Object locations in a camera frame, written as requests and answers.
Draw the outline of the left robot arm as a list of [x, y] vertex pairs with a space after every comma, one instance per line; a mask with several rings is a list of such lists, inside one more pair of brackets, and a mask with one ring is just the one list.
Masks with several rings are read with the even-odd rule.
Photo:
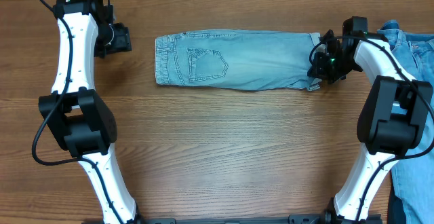
[[58, 70], [51, 93], [39, 97], [43, 122], [32, 143], [36, 162], [37, 143], [49, 128], [59, 147], [86, 171], [102, 208], [103, 223], [141, 223], [137, 204], [130, 195], [115, 155], [115, 117], [95, 89], [94, 59], [129, 52], [130, 34], [115, 22], [110, 0], [56, 0], [48, 7], [60, 34]]

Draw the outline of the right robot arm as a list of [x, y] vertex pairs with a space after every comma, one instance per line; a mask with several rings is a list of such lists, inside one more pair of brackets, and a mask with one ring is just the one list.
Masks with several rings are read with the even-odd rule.
[[342, 24], [342, 35], [320, 37], [323, 51], [309, 54], [308, 76], [334, 83], [351, 71], [366, 74], [372, 84], [357, 122], [361, 143], [356, 162], [342, 189], [321, 214], [292, 214], [289, 223], [381, 223], [368, 213], [370, 204], [392, 167], [409, 158], [433, 116], [433, 87], [410, 75], [394, 57], [384, 35], [371, 33], [364, 17]]

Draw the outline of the light blue denim shorts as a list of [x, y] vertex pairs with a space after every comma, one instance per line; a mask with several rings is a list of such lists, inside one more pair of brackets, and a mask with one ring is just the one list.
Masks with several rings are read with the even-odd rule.
[[319, 33], [211, 29], [155, 40], [159, 85], [260, 91], [313, 91], [320, 79], [307, 75]]

